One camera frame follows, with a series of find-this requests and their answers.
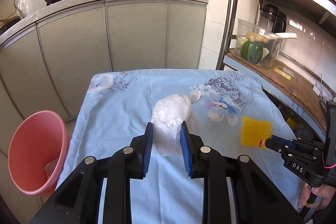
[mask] blue tablecloth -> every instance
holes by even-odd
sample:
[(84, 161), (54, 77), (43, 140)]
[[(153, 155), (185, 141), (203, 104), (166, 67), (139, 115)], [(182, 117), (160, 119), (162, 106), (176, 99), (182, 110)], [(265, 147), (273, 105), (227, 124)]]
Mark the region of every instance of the blue tablecloth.
[[(158, 100), (172, 94), (189, 95), (192, 90), (203, 94), (192, 109), (204, 144), (232, 158), (249, 155), (297, 208), (300, 179), (283, 167), (280, 154), (240, 145), (241, 117), (270, 121), (274, 135), (295, 136), (260, 82), (235, 71), (152, 69), (95, 75), (58, 185), (86, 156), (112, 156), (133, 137), (144, 134)], [(181, 156), (163, 157), (152, 151), (146, 178), (131, 180), (133, 223), (201, 223), (202, 203), (203, 181), (187, 177)]]

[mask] clear plastic bin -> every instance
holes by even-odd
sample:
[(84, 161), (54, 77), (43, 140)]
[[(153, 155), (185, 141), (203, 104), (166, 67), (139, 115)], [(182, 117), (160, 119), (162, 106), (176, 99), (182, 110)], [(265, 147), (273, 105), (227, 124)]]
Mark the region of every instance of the clear plastic bin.
[(275, 33), (238, 19), (235, 52), (252, 65), (270, 69), (284, 41)]

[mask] yellow scrubbing pad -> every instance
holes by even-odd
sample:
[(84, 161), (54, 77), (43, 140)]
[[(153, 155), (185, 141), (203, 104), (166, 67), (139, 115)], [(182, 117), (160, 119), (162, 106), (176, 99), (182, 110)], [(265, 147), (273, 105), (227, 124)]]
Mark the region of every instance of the yellow scrubbing pad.
[(269, 139), (271, 135), (271, 122), (259, 121), (247, 116), (241, 118), (241, 145), (266, 148), (265, 141)]

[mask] silver screw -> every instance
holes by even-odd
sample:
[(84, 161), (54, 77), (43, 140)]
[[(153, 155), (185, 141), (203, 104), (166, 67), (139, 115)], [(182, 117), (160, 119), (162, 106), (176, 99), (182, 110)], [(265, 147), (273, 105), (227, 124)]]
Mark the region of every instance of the silver screw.
[(127, 147), (125, 147), (125, 148), (123, 149), (123, 152), (124, 152), (125, 154), (130, 154), (130, 153), (133, 152), (133, 148), (130, 147), (130, 146), (127, 146)]
[(241, 155), (241, 156), (239, 157), (239, 160), (240, 160), (241, 162), (249, 162), (249, 161), (250, 161), (250, 158), (249, 158), (248, 156), (246, 156), (246, 155)]
[(201, 152), (202, 153), (209, 153), (211, 151), (209, 146), (202, 146), (201, 147)]
[(95, 161), (95, 158), (92, 157), (92, 156), (88, 156), (88, 157), (86, 157), (86, 158), (84, 159), (84, 162), (85, 162), (86, 164), (92, 164), (94, 161)]

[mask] green squash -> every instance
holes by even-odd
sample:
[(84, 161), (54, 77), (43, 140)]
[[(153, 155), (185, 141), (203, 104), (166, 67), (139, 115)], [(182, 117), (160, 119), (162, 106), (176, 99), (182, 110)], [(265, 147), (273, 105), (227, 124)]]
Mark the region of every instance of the green squash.
[(246, 41), (240, 50), (240, 55), (252, 64), (258, 64), (263, 57), (263, 46), (259, 42)]

